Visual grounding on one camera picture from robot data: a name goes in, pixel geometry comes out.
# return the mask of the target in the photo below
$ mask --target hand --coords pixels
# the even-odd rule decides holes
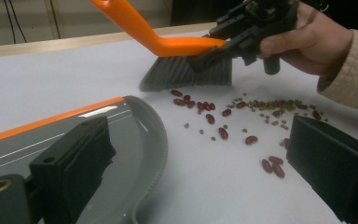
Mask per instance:
[[[282,59],[303,72],[335,77],[348,56],[352,39],[351,30],[300,2],[296,29],[263,39],[259,56],[280,53]]]

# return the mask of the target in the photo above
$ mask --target white surface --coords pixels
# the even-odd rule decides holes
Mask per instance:
[[[262,169],[260,161],[267,156],[284,158],[279,143],[289,131],[267,125],[260,112],[249,109],[234,109],[228,118],[219,114],[237,97],[299,99],[317,105],[330,124],[358,138],[357,110],[318,95],[316,77],[290,65],[283,63],[280,74],[270,77],[261,62],[246,67],[235,60],[232,87],[180,90],[196,101],[216,104],[216,123],[211,126],[196,109],[174,105],[169,91],[138,90],[155,59],[133,41],[2,57],[0,132],[115,96],[134,95],[157,110],[169,139],[166,170],[139,211],[139,223],[340,223],[290,164],[283,165],[285,179]],[[285,114],[289,126],[292,116]],[[185,129],[187,122],[190,128]],[[216,133],[223,124],[228,125],[227,141]],[[249,132],[242,133],[242,128]],[[248,134],[257,135],[258,143],[246,146],[243,139]]]

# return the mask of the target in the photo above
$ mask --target black clamp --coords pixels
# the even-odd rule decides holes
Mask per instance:
[[[0,176],[0,223],[76,223],[115,154],[106,117],[77,125],[30,163],[26,179]]]
[[[221,62],[242,57],[245,65],[254,63],[261,40],[293,30],[296,26],[298,2],[294,0],[246,0],[219,18],[217,26],[205,37],[227,40],[221,48],[212,48],[189,58],[194,71],[202,72]],[[264,59],[267,74],[280,71],[278,55]]]

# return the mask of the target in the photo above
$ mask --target orange strip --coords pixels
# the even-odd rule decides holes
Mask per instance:
[[[25,133],[25,132],[31,131],[32,129],[36,129],[36,128],[48,125],[50,123],[53,123],[53,122],[56,122],[56,121],[59,121],[62,119],[68,119],[68,118],[71,118],[71,117],[74,117],[77,115],[81,115],[86,112],[90,112],[92,110],[95,110],[95,109],[98,109],[98,108],[101,108],[101,107],[104,107],[107,105],[112,105],[112,104],[123,102],[123,101],[124,101],[124,99],[122,97],[115,97],[115,98],[112,98],[109,100],[102,101],[97,104],[87,105],[87,106],[84,106],[84,107],[81,107],[81,108],[78,108],[75,110],[71,110],[71,111],[62,113],[60,115],[56,115],[56,116],[47,118],[47,119],[41,119],[41,120],[29,123],[29,124],[25,124],[20,127],[10,129],[10,130],[0,133],[0,140],[9,138],[9,137],[14,136],[19,133]]]

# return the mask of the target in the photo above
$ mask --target cable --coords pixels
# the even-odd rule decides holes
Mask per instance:
[[[8,20],[10,21],[11,33],[13,34],[13,41],[14,41],[14,44],[16,44],[16,35],[14,34],[13,22],[11,21],[11,17],[10,17],[10,13],[9,13],[9,11],[8,11],[8,7],[7,7],[7,2],[6,2],[6,0],[4,0],[4,2],[5,2],[5,7],[6,7],[6,9],[7,9]]]
[[[11,9],[13,11],[13,16],[14,19],[16,20],[17,26],[19,27],[19,30],[21,32],[22,38],[24,39],[24,42],[27,43],[27,39],[25,38],[24,33],[22,32],[22,29],[20,27],[19,21],[17,20],[17,15],[16,15],[16,10],[14,10],[13,4],[11,3],[11,0],[8,0],[8,2],[10,3]]]

